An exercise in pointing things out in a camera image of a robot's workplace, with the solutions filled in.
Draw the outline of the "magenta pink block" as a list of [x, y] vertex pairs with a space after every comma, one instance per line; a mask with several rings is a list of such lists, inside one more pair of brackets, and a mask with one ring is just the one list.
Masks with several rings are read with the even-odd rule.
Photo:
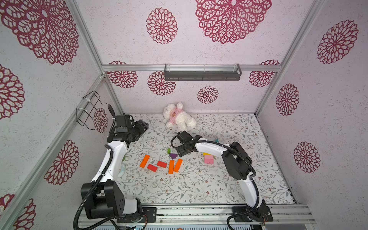
[[205, 160], [204, 160], [204, 163], [205, 163], [205, 164], [213, 165], [213, 164], [214, 164], [214, 160], [213, 160], [213, 159], [205, 159]]

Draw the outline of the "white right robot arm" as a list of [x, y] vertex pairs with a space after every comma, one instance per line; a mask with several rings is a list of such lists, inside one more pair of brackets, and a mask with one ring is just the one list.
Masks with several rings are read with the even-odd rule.
[[256, 172], [252, 166], [252, 161], [246, 152], [243, 151], [240, 144], [233, 142], [231, 145], [223, 145], [215, 141], [199, 139], [190, 140], [186, 143], [183, 142], [181, 145], [175, 146], [172, 140], [171, 147], [176, 149], [181, 157], [191, 152], [203, 152], [221, 157], [228, 174], [239, 181], [246, 199], [247, 210], [245, 212], [233, 214], [227, 218], [227, 225], [230, 230], [233, 229], [230, 225], [231, 219], [257, 212], [264, 204], [264, 200], [260, 196], [256, 182], [254, 181]]

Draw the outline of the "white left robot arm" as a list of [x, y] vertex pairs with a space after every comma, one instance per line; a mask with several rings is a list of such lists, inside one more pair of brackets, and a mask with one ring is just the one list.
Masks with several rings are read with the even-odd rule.
[[125, 198], [116, 179], [121, 172], [121, 163], [130, 143], [138, 141], [148, 128], [146, 122], [134, 121], [131, 115], [113, 116], [103, 162], [91, 182], [81, 187], [82, 202], [73, 220], [75, 230], [80, 229], [79, 218], [83, 211], [88, 219], [100, 220], [89, 226], [89, 230], [108, 221], [114, 222], [115, 219], [128, 218], [131, 221], [139, 221], [143, 218], [141, 201]]

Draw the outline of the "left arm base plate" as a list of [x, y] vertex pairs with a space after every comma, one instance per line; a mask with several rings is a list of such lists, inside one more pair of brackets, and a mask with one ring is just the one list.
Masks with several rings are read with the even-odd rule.
[[122, 218], [118, 218], [118, 223], [155, 223], [157, 217], [156, 207], [143, 207], [142, 212], [127, 214]]

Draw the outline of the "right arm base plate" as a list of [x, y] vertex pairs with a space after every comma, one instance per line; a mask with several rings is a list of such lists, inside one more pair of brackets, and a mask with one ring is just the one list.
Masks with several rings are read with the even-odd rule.
[[[239, 214], [248, 211], [249, 207], [233, 207], [233, 214]], [[267, 206], [260, 206], [256, 210], [242, 216], [234, 218], [235, 222], [272, 222], [274, 221], [270, 208]]]

